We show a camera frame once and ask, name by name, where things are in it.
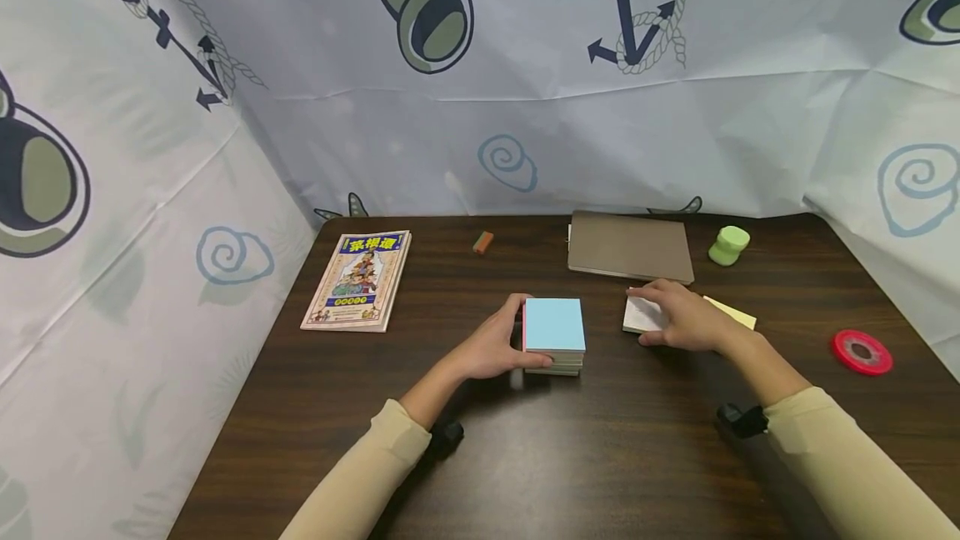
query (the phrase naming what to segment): brown notebook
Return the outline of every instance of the brown notebook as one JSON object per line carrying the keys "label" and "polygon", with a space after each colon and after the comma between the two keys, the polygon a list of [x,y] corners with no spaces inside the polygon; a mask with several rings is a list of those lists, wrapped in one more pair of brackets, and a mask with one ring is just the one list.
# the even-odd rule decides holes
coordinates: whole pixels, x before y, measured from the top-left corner
{"label": "brown notebook", "polygon": [[567,266],[618,278],[693,282],[693,263],[682,223],[574,211]]}

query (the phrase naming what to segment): white sticky note pad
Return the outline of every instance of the white sticky note pad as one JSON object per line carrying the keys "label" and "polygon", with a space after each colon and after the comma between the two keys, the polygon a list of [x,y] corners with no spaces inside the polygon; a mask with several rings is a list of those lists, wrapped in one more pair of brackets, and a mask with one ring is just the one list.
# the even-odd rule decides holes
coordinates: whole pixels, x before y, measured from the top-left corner
{"label": "white sticky note pad", "polygon": [[666,315],[656,302],[638,296],[627,296],[627,308],[623,314],[624,332],[654,332],[663,330],[666,325]]}
{"label": "white sticky note pad", "polygon": [[736,308],[728,307],[722,302],[713,300],[709,296],[703,296],[703,298],[709,301],[714,307],[719,308],[720,311],[730,315],[731,318],[737,319],[741,324],[747,326],[751,330],[753,330],[753,327],[757,325],[757,318],[753,317],[753,315],[747,315],[745,312],[738,311]]}

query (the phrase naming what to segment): tape roll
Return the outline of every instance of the tape roll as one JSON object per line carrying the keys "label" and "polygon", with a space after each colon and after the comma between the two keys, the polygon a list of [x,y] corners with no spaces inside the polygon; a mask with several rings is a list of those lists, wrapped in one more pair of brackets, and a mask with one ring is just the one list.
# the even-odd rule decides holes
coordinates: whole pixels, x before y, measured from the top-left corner
{"label": "tape roll", "polygon": [[[864,357],[858,354],[866,352]],[[879,340],[858,330],[841,330],[833,337],[833,354],[840,363],[866,376],[879,376],[894,368],[894,357]]]}

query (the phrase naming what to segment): hand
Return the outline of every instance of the hand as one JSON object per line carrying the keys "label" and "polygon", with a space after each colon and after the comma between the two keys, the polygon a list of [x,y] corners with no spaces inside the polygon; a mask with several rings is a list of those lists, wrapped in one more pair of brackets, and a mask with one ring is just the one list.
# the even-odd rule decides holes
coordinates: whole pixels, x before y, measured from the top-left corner
{"label": "hand", "polygon": [[639,342],[643,346],[713,350],[726,355],[732,343],[756,334],[677,282],[657,280],[644,287],[632,287],[627,295],[657,303],[670,322],[662,331],[642,334]]}
{"label": "hand", "polygon": [[487,317],[470,337],[444,359],[465,378],[494,378],[512,369],[549,368],[551,358],[534,352],[520,352],[510,346],[513,319],[529,294],[511,294],[497,312]]}

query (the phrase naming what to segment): light green cylinder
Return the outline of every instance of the light green cylinder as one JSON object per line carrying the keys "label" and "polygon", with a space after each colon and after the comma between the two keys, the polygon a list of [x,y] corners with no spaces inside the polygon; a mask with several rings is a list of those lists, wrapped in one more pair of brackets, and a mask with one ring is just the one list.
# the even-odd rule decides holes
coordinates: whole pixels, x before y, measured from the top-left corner
{"label": "light green cylinder", "polygon": [[728,268],[740,258],[740,253],[750,243],[750,234],[733,225],[720,230],[716,242],[710,246],[707,255],[718,266]]}

